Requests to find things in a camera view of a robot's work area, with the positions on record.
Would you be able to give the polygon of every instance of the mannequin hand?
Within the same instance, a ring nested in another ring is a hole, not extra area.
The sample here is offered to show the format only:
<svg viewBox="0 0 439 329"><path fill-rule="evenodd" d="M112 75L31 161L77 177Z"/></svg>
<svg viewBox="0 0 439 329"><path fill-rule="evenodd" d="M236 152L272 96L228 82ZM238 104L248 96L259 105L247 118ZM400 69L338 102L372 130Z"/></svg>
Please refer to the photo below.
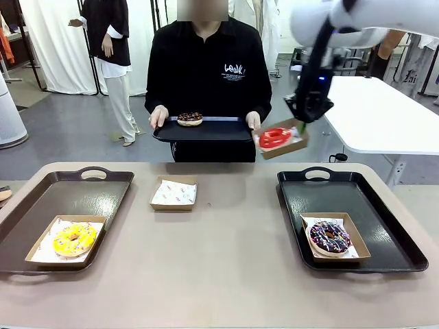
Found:
<svg viewBox="0 0 439 329"><path fill-rule="evenodd" d="M251 130L259 129L261 127L261 116L256 111L248 113L246 121Z"/></svg>
<svg viewBox="0 0 439 329"><path fill-rule="evenodd" d="M104 41L102 41L102 51L105 53L105 57L111 57L112 52L112 40L108 34L105 34Z"/></svg>
<svg viewBox="0 0 439 329"><path fill-rule="evenodd" d="M79 19L71 19L69 21L69 26L81 27L82 26L82 22Z"/></svg>
<svg viewBox="0 0 439 329"><path fill-rule="evenodd" d="M169 111L163 105L157 106L150 116L150 125L152 129L162 128L165 120L169 116Z"/></svg>

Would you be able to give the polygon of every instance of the black shirt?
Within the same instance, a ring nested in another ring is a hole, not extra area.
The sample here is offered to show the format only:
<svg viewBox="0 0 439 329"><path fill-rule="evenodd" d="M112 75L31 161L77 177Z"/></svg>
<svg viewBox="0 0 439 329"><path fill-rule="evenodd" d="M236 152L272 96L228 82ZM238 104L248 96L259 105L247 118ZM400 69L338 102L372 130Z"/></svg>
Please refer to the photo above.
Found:
<svg viewBox="0 0 439 329"><path fill-rule="evenodd" d="M121 66L130 66L128 48L128 5L126 0L85 0L81 16L87 20L87 35L91 55L106 62ZM102 41L109 26L112 26L122 39L112 38L113 55L109 58L102 50Z"/></svg>
<svg viewBox="0 0 439 329"><path fill-rule="evenodd" d="M272 88L261 38L253 27L229 18L203 39L191 22L173 22L152 43L145 107L164 105L170 116L241 117L271 111Z"/></svg>

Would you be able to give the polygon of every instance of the person's right hand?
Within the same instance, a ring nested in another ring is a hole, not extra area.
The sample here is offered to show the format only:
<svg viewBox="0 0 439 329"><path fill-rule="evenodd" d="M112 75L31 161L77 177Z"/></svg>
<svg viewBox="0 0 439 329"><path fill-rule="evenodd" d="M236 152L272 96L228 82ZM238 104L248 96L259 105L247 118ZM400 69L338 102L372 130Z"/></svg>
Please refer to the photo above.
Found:
<svg viewBox="0 0 439 329"><path fill-rule="evenodd" d="M69 21L69 26L81 27L82 26L82 22L79 19L71 19Z"/></svg>
<svg viewBox="0 0 439 329"><path fill-rule="evenodd" d="M163 105L157 106L150 116L150 125L152 129L162 128L165 120L169 116L169 111Z"/></svg>

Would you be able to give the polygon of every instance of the donut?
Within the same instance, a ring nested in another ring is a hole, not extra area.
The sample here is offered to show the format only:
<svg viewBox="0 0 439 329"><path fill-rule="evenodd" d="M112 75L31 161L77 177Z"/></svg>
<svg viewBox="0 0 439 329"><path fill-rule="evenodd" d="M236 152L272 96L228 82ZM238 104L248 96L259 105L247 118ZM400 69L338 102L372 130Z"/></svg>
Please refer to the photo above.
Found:
<svg viewBox="0 0 439 329"><path fill-rule="evenodd" d="M308 238L318 252L329 257L342 257L351 245L348 232L328 221L319 221L311 227Z"/></svg>
<svg viewBox="0 0 439 329"><path fill-rule="evenodd" d="M259 148L263 151L270 151L284 146L291 141L293 133L285 128L273 128L267 130L259 137Z"/></svg>
<svg viewBox="0 0 439 329"><path fill-rule="evenodd" d="M200 113L183 113L177 117L177 123L184 127L195 127L201 125L203 116Z"/></svg>
<svg viewBox="0 0 439 329"><path fill-rule="evenodd" d="M54 250L60 256L76 257L90 250L96 236L96 230L89 223L75 223L58 233Z"/></svg>

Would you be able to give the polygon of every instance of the cardboard box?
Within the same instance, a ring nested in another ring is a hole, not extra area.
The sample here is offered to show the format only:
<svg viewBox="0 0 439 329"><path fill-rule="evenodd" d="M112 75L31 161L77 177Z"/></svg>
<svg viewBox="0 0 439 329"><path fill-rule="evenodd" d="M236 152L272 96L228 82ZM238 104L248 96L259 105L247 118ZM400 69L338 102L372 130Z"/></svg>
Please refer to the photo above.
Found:
<svg viewBox="0 0 439 329"><path fill-rule="evenodd" d="M288 119L288 120L276 123L274 125L271 125L270 127L264 127L261 129L253 130L252 131L253 140L258 145L257 138L255 138L255 137L256 136L260 137L264 132L266 132L272 128L292 129L293 127L297 127L298 129L301 129L302 124L303 124L302 121L299 121L296 119ZM297 143L289 143L289 144L286 144L285 146L282 146L282 147L279 147L277 149L273 149L270 151L263 151L263 150L259 149L258 147L257 148L262 153L263 158L268 160L268 159L275 158L277 156L282 156L283 154L298 151L299 149L304 149L308 146L308 141L309 141L309 135L308 135L308 132L305 130L302 134L302 140L297 142Z"/></svg>
<svg viewBox="0 0 439 329"><path fill-rule="evenodd" d="M366 246L366 244L363 241L363 238L361 237L360 233L358 232L357 228L355 227L355 224L353 223L351 217L346 212L306 212L301 214L303 217L315 217L315 218L335 218L335 219L343 219L343 226L344 229L348 232L348 234L351 236L351 242L353 246L355 247L355 250L357 250L358 258L334 258L334 257L328 257L322 254L317 254L317 251L314 249L314 247L309 242L309 239L307 237L307 241L309 244L309 247L311 248L313 252L313 259L317 263L327 263L327 262L343 262L343 263L358 263L363 260L366 260L367 258L370 258L370 252ZM307 223L302 219L303 229L306 231L307 229Z"/></svg>
<svg viewBox="0 0 439 329"><path fill-rule="evenodd" d="M188 185L195 185L195 199L193 201L193 204L185 204L185 205L153 204L152 200L154 199L154 196L158 188L162 184L163 180L169 180L171 182L177 182L177 183L188 184ZM155 211L192 211L193 207L195 206L197 189L198 189L197 176L178 176L178 175L159 176L157 178L157 183L154 187L154 190L152 191L150 205Z"/></svg>
<svg viewBox="0 0 439 329"><path fill-rule="evenodd" d="M104 226L102 226L102 229L97 234L95 243L93 244L93 246L88 251L87 257L84 260L82 260L82 261L77 261L77 262L74 262L74 263L62 263L62 262L41 263L41 262L36 262L36 261L32 260L32 257L34 256L36 250L38 249L38 247L40 247L41 241L46 237L47 233L50 231L50 229L52 228L52 226L54 225L54 223L58 219L61 219L62 221L72 221L74 223L88 223L88 222L91 222L91 223L102 223L104 225L105 225L105 221L106 221L106 217L103 217L103 216L58 215L49 224L49 226L47 226L46 230L40 235L40 238L35 242L34 246L31 248L31 250L27 254L27 256L25 258L25 261L26 262L31 262L32 264L36 264L36 265L39 265L39 266L53 266L53 267L55 267L55 266L68 266L68 267L82 267L82 266L85 266L85 264L87 263L87 260L89 259L93 249L97 245L97 242L98 242L100 236L102 235L102 231L104 231Z"/></svg>

